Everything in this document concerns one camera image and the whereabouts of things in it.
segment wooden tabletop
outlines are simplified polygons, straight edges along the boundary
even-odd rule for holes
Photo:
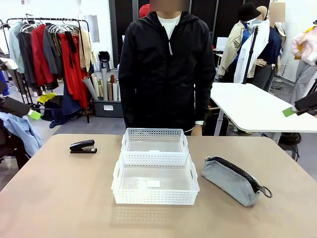
[[[70,154],[94,139],[97,154]],[[112,173],[122,136],[56,135],[0,192],[3,238],[313,238],[317,184],[273,141],[188,137],[200,192],[194,206],[116,205]],[[221,156],[267,186],[243,207],[201,177],[206,156]]]

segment hand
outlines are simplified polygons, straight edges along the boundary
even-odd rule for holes
[[[301,58],[301,57],[302,57],[302,52],[298,51],[298,52],[295,54],[295,56]]]
[[[202,136],[203,135],[203,131],[202,131],[203,127],[201,125],[195,125],[194,129],[192,130],[192,136]]]
[[[266,66],[267,63],[263,59],[257,59],[256,65],[263,67],[263,66]]]
[[[281,66],[282,66],[282,64],[281,64],[281,58],[280,58],[280,56],[279,56],[279,57],[277,58],[277,73],[280,71]]]

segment red hat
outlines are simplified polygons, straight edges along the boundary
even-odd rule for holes
[[[148,15],[148,13],[150,12],[150,5],[149,4],[145,4],[140,8],[139,11],[139,17],[145,17],[146,15]]]

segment table leg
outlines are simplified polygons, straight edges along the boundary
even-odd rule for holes
[[[280,139],[280,137],[281,137],[281,132],[275,132],[275,133],[272,133],[272,135],[271,135],[271,139],[276,143],[276,144],[278,144],[279,143],[279,139]]]
[[[219,136],[221,125],[222,125],[222,121],[223,121],[223,110],[220,110],[219,116],[218,116],[218,120],[217,120],[216,129],[214,131],[214,136]]]

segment black hooded jacket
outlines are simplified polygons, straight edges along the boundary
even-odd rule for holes
[[[170,42],[156,12],[132,22],[119,68],[126,126],[187,131],[204,120],[215,76],[211,45],[208,26],[188,12]]]

